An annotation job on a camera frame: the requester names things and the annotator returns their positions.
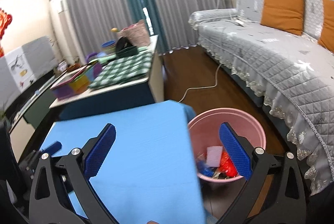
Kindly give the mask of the white foam mesh sleeve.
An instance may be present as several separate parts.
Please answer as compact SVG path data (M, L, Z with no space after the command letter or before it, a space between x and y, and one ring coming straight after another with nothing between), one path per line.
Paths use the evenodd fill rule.
M209 146L207 148L206 164L209 167L219 167L222 153L222 146Z

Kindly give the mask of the small photo frame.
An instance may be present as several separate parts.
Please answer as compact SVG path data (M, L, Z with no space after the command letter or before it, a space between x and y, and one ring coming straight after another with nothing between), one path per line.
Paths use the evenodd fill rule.
M60 71L60 72L66 72L67 71L67 62L65 60L60 62L60 64L58 64L57 70Z

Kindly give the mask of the grey covered sofa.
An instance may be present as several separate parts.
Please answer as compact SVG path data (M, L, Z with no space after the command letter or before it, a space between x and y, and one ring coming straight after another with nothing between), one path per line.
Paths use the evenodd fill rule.
M306 162L312 195L333 182L333 52L318 44L323 0L304 0L301 35L261 25L264 0L236 8L196 11L189 24L199 45L286 125L283 136Z

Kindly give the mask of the orange cushion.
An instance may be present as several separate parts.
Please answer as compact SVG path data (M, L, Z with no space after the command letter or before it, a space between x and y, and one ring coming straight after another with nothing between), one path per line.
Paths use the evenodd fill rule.
M260 24L301 36L305 0L264 0Z
M334 52L334 1L323 1L323 28L321 31L318 44L330 52Z

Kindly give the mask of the pink woven basket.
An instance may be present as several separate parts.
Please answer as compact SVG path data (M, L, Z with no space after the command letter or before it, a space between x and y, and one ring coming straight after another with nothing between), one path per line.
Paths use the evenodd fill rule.
M142 47L150 45L150 35L145 21L139 20L117 33L118 38L126 37L134 46Z

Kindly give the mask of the pink trash bucket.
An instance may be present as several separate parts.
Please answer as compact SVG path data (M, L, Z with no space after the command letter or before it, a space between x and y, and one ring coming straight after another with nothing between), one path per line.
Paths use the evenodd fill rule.
M266 148L266 135L261 124L249 113L236 108L216 108L197 115L188 123L192 149L197 160L206 162L209 146L222 146L229 154L238 175L226 179L197 176L207 182L229 183L249 180L253 173L251 157L255 148Z

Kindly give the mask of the black hat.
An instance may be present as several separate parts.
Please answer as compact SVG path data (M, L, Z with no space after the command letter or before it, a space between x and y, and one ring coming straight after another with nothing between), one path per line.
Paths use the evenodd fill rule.
M116 43L115 53L130 46L134 46L131 41L127 37L121 37Z

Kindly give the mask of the stacked coloured bowls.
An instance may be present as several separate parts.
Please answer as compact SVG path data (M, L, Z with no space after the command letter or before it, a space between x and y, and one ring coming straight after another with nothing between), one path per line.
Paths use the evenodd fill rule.
M103 43L101 45L102 51L105 54L114 54L115 49L116 49L116 43L117 43L117 41L115 41L115 40L111 40L111 41L108 41L106 43Z

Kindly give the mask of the grey covered television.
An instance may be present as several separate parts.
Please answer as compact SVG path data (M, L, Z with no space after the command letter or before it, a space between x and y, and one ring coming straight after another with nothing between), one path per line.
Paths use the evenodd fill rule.
M1 109L7 110L25 90L56 66L58 61L47 36L1 57Z

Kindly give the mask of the red plastic bag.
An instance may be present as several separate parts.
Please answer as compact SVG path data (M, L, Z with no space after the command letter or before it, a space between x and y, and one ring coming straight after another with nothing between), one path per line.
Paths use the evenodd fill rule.
M226 151L223 151L221 155L219 171L229 178L233 178L238 175L238 171Z

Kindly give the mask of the white dark coffee table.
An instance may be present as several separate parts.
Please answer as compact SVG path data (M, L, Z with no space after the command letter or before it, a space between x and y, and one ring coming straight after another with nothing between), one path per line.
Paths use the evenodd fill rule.
M148 50L153 54L151 68L141 79L91 90L58 100L49 110L58 120L106 114L164 101L162 61L157 52L158 35L150 37Z

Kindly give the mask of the red chinese knot decoration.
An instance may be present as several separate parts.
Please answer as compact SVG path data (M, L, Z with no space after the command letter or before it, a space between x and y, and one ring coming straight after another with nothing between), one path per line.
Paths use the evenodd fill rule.
M11 14L6 13L3 9L0 10L0 41L5 34L5 30L11 24L13 17Z

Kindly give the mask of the blue plastic bag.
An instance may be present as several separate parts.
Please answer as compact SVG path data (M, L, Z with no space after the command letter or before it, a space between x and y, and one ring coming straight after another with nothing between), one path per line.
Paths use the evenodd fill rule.
M201 175L207 176L207 177L213 177L214 170L212 167L209 167L204 160L197 160L196 161L197 170Z

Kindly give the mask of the dark green tray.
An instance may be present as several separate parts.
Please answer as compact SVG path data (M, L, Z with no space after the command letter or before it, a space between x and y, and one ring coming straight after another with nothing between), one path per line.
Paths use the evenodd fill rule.
M136 46L130 46L130 47L127 47L127 48L123 48L120 51L117 51L116 52L116 57L117 57L117 59L126 58L126 57L130 57L130 56L135 56L138 53L139 53L138 48Z

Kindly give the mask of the green checked cloth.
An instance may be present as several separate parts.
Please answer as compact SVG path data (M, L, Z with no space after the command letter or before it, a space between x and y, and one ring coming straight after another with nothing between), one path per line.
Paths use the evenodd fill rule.
M89 85L89 89L101 89L139 79L148 74L152 65L153 54L143 51L137 55L113 60Z

